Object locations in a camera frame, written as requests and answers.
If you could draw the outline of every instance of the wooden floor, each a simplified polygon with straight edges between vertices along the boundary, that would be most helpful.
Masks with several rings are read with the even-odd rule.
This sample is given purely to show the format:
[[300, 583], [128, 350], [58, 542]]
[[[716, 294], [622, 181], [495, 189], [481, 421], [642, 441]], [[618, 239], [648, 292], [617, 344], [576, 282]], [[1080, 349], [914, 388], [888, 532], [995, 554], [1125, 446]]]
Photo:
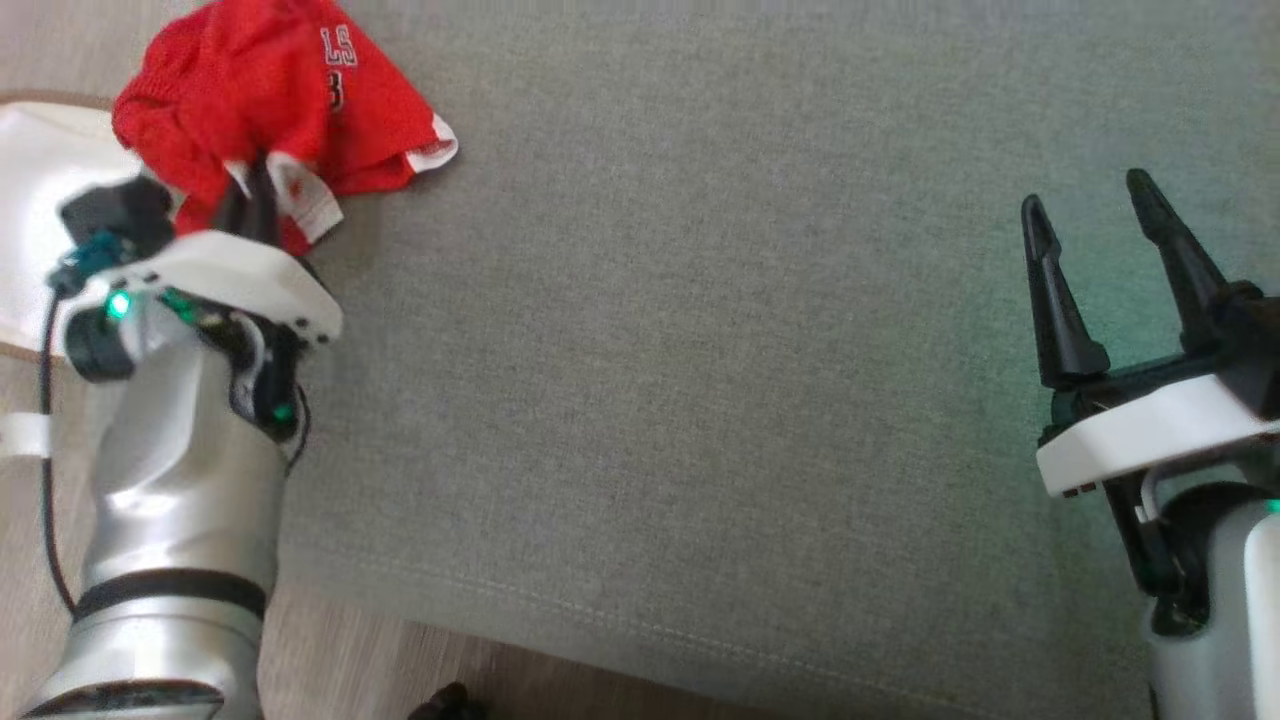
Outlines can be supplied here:
[[[60, 373], [59, 443], [83, 437], [86, 396]], [[32, 365], [0, 357], [0, 414], [32, 410]], [[86, 462], [58, 456], [58, 521], [76, 575], [92, 528]], [[0, 720], [14, 717], [61, 652], [67, 618], [45, 570], [38, 525], [38, 466], [0, 462]], [[73, 591], [78, 587], [73, 578]], [[653, 683], [526, 650], [408, 623], [280, 587], [271, 603], [259, 679], [269, 720], [399, 720], [439, 687], [462, 680], [493, 720], [759, 720]]]

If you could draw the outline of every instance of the green led light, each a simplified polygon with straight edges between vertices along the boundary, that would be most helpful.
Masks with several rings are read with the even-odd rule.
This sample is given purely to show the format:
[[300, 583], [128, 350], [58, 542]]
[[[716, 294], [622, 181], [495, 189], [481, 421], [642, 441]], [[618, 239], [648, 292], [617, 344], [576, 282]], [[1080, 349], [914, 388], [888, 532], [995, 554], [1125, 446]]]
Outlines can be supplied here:
[[119, 320], [120, 318], [129, 314], [129, 307], [133, 305], [133, 300], [129, 299], [129, 293], [123, 290], [118, 290], [111, 295], [106, 296], [106, 314], [111, 318]]

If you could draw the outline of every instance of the robotic arm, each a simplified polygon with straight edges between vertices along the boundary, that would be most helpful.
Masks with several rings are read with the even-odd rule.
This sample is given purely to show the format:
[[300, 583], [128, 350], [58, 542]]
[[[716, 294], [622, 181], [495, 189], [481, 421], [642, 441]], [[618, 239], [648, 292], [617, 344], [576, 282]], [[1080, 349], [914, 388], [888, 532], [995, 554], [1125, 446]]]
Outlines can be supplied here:
[[259, 646], [292, 465], [282, 443], [305, 442], [310, 421], [294, 372], [343, 318], [274, 245], [261, 168], [248, 193], [229, 191], [220, 229], [170, 242], [168, 208], [161, 186], [137, 178], [63, 209], [77, 250], [50, 286], [70, 306], [67, 356], [90, 382], [125, 389], [93, 468], [86, 589], [24, 719], [261, 717]]
[[[1144, 170], [1126, 177], [1181, 318], [1183, 354], [1111, 370], [1059, 266], [1034, 195], [1023, 236], [1041, 382], [1046, 489], [1106, 493], [1139, 589], [1162, 720], [1280, 719], [1280, 299], [1228, 283]], [[1157, 487], [1235, 465], [1245, 482]]]

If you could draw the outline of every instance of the black cable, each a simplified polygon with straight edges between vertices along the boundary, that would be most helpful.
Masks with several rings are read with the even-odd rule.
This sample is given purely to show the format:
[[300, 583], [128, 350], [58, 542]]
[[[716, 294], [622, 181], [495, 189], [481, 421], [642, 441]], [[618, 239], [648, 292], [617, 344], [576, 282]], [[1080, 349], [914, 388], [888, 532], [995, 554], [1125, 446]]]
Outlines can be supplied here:
[[297, 389], [298, 405], [302, 406], [302, 429], [298, 433], [298, 446], [293, 448], [293, 456], [289, 457], [289, 473], [293, 471], [293, 466], [302, 459], [302, 452], [307, 448], [307, 438], [311, 436], [311, 404], [307, 402], [307, 391], [302, 389], [302, 384], [298, 384]]
[[[54, 413], [54, 322], [58, 319], [58, 306], [61, 305], [61, 296], [56, 292], [49, 301], [49, 314], [45, 315], [45, 340], [40, 346], [40, 411], [46, 421]], [[76, 615], [76, 601], [67, 588], [67, 578], [63, 575], [63, 564], [58, 560], [58, 533], [54, 529], [54, 459], [45, 457], [40, 462], [40, 496], [41, 519], [45, 525], [45, 560], [49, 562], [49, 575], [58, 588], [58, 597], [72, 616]]]

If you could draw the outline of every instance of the fabric stitching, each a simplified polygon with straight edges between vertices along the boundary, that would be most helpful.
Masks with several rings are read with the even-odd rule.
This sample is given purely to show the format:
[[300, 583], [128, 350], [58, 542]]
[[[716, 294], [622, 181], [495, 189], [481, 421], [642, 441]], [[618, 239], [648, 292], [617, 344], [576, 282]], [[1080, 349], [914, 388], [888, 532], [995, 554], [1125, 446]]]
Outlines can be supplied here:
[[329, 550], [342, 559], [356, 561], [360, 564], [369, 564], [375, 568], [381, 568], [384, 570], [421, 580], [424, 577], [433, 577], [435, 579], [443, 580], [447, 584], [454, 585], [461, 589], [480, 592], [484, 594], [508, 597], [516, 600], [517, 602], [532, 607], [540, 611], [552, 611], [566, 618], [576, 619], [579, 621], [586, 621], [591, 625], [609, 630], [623, 630], [627, 634], [636, 637], [646, 637], [649, 639], [660, 639], [662, 642], [673, 642], [678, 647], [692, 650], [703, 655], [710, 655], [712, 657], [718, 657], [722, 660], [728, 660], [733, 662], [742, 662], [741, 657], [736, 656], [749, 656], [756, 659], [755, 665], [765, 670], [783, 670], [781, 666], [792, 666], [800, 669], [809, 675], [812, 675], [810, 682], [818, 682], [826, 685], [837, 685], [838, 683], [854, 683], [856, 685], [863, 685], [872, 688], [887, 694], [895, 694], [900, 697], [906, 697], [919, 702], [925, 702], [936, 706], [947, 707], [951, 710], [959, 710], [973, 715], [974, 717], [984, 717], [987, 720], [1007, 720], [1002, 715], [995, 715], [984, 710], [978, 710], [974, 707], [968, 707], [948, 700], [927, 696], [923, 693], [916, 693], [913, 691], [904, 691], [900, 688], [892, 688], [876, 683], [873, 680], [865, 680], [861, 678], [855, 678], [836, 670], [829, 670], [805, 662], [803, 660], [794, 660], [790, 657], [782, 657], [780, 655], [773, 655], [768, 652], [762, 652], [758, 650], [751, 650], [749, 647], [742, 647], [733, 643], [727, 643], [723, 641], [716, 641], [712, 638], [704, 638], [701, 635], [694, 635], [675, 628], [668, 628], [664, 625], [655, 625], [652, 623], [645, 623], [643, 620], [634, 620], [630, 618], [622, 618], [621, 615], [614, 615], [612, 612], [605, 612], [603, 610], [596, 610], [566, 600], [559, 600], [549, 596], [544, 596], [532, 591], [509, 585], [506, 583], [499, 583], [495, 580], [489, 580], [485, 578], [474, 578], [461, 573], [442, 573], [438, 570], [424, 570], [421, 568], [410, 568], [407, 564], [376, 557], [372, 555], [351, 552], [343, 550]]

